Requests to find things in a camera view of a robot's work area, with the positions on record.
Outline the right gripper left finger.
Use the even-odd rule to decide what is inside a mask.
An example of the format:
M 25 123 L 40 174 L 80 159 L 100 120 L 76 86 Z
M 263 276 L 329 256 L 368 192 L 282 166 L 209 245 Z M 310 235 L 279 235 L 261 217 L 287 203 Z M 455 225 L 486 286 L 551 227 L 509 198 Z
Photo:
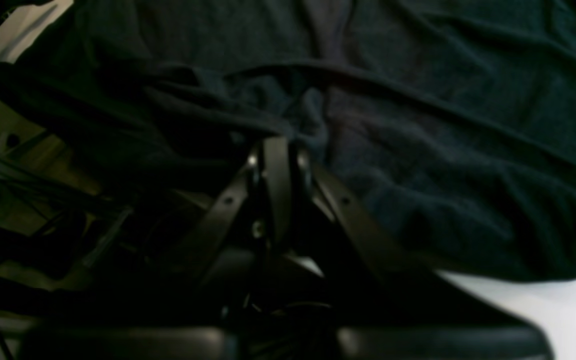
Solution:
M 21 360 L 237 360 L 233 333 L 256 273 L 291 222 L 290 146 L 268 137 L 199 223 L 153 267 L 73 321 L 29 331 Z

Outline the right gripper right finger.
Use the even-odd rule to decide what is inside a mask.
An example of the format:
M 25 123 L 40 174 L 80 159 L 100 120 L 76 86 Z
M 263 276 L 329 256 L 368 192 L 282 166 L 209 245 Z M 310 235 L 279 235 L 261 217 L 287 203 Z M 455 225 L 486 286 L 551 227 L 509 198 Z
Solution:
M 339 360 L 551 360 L 537 326 L 462 291 L 391 239 L 338 178 L 295 151 L 301 250 L 322 270 Z

